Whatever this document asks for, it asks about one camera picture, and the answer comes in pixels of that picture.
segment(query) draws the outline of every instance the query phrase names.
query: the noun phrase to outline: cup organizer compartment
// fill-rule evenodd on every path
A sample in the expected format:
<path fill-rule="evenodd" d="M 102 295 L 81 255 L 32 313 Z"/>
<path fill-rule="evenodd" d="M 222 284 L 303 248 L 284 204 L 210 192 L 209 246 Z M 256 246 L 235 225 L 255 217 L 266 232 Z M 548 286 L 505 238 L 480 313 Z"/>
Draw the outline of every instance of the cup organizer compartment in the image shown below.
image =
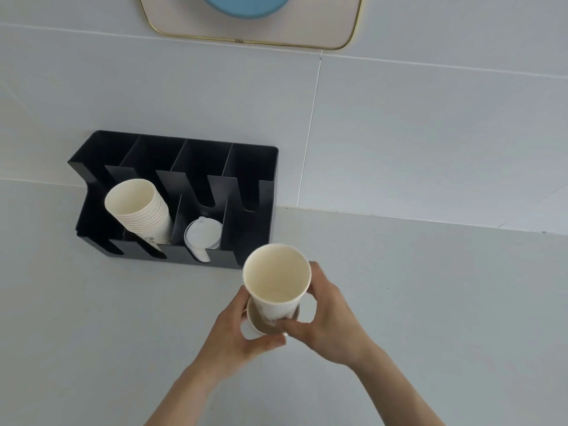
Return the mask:
<path fill-rule="evenodd" d="M 87 184 L 76 231 L 110 257 L 241 269 L 249 254 L 270 241 L 278 149 L 99 130 L 69 160 Z M 128 179 L 151 181 L 174 222 L 172 240 L 158 251 L 104 207 L 106 193 Z M 183 236 L 200 216 L 223 224 L 211 259 L 195 259 Z"/>

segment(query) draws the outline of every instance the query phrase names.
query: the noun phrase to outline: left hand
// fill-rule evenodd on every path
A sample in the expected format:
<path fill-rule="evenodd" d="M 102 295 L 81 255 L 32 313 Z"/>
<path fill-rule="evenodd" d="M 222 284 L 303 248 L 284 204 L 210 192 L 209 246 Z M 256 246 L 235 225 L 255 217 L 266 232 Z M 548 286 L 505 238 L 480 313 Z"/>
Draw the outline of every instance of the left hand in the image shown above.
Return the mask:
<path fill-rule="evenodd" d="M 230 377 L 259 354 L 286 345 L 284 335 L 245 339 L 241 332 L 241 322 L 246 320 L 246 312 L 243 310 L 248 299 L 249 293 L 241 286 L 231 303 L 217 317 L 193 362 L 193 366 L 207 371 L 216 381 Z"/>

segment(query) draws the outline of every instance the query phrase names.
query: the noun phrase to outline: hand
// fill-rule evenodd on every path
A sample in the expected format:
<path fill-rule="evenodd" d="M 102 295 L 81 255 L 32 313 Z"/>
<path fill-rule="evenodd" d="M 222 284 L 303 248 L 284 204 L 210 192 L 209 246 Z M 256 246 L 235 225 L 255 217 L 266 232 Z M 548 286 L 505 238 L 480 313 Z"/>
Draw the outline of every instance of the hand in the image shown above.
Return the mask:
<path fill-rule="evenodd" d="M 286 345 L 284 335 L 245 339 L 241 332 L 241 322 L 246 320 L 243 309 L 248 298 L 249 293 L 241 286 L 231 303 L 217 317 L 192 364 L 193 367 L 208 372 L 213 380 L 228 378 L 259 354 Z"/>
<path fill-rule="evenodd" d="M 353 368 L 374 343 L 351 312 L 339 288 L 327 279 L 318 263 L 309 264 L 312 280 L 308 293 L 317 301 L 314 321 L 285 319 L 277 321 L 277 326 L 323 358 Z"/>

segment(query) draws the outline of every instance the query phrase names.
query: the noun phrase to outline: blue object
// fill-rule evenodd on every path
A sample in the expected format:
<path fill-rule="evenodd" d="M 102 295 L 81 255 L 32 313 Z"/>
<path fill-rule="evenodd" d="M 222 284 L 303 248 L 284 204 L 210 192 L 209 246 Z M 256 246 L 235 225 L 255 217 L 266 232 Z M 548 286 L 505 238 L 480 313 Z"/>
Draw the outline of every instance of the blue object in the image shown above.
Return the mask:
<path fill-rule="evenodd" d="M 257 19 L 274 13 L 288 0 L 205 0 L 217 10 L 242 19 Z"/>

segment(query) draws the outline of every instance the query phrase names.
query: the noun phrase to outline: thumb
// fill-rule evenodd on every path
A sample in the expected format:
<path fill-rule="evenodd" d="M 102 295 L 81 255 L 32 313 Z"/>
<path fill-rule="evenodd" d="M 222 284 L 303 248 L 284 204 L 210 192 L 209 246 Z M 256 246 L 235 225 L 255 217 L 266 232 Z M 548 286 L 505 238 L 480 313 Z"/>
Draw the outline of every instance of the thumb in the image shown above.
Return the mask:
<path fill-rule="evenodd" d="M 265 335 L 249 340 L 246 344 L 246 354 L 252 359 L 259 354 L 274 350 L 282 345 L 286 345 L 286 337 L 284 335 Z"/>
<path fill-rule="evenodd" d="M 309 323 L 298 322 L 296 320 L 284 319 L 276 321 L 276 326 L 284 330 L 288 335 L 308 345 L 309 342 Z"/>

